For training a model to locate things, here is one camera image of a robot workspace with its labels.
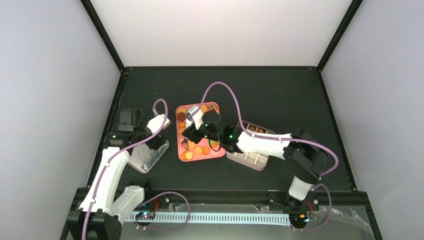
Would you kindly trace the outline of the metal serving tongs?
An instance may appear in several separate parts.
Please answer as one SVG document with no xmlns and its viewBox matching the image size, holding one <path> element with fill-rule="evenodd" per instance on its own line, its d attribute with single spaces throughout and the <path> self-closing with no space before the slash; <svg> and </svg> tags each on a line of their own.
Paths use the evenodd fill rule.
<svg viewBox="0 0 424 240">
<path fill-rule="evenodd" d="M 189 150 L 189 140 L 188 139 L 184 138 L 180 145 L 185 151 Z"/>
</svg>

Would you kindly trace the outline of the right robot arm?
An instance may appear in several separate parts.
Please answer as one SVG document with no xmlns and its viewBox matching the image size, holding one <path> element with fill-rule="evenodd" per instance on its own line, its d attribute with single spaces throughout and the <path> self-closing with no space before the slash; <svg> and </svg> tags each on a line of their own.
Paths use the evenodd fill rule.
<svg viewBox="0 0 424 240">
<path fill-rule="evenodd" d="M 202 112 L 195 105 L 186 111 L 186 127 L 182 135 L 188 141 L 203 139 L 216 142 L 228 153 L 258 153 L 288 162 L 294 178 L 285 197 L 285 204 L 293 210 L 304 203 L 308 192 L 317 185 L 324 173 L 328 154 L 310 141 L 303 131 L 292 134 L 269 134 L 230 126 L 215 110 Z"/>
</svg>

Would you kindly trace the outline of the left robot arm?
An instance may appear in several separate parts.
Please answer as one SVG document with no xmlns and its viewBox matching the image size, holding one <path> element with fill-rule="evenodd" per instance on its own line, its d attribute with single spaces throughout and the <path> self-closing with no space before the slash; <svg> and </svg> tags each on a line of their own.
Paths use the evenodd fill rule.
<svg viewBox="0 0 424 240">
<path fill-rule="evenodd" d="M 75 240 L 121 238 L 123 224 L 146 195 L 145 185 L 130 185 L 114 199 L 133 148 L 146 145 L 156 151 L 166 144 L 159 133 L 170 124 L 168 114 L 153 113 L 153 118 L 147 119 L 142 117 L 139 109 L 121 110 L 117 127 L 104 139 L 100 165 L 92 186 L 78 209 L 67 215 L 66 224 Z"/>
</svg>

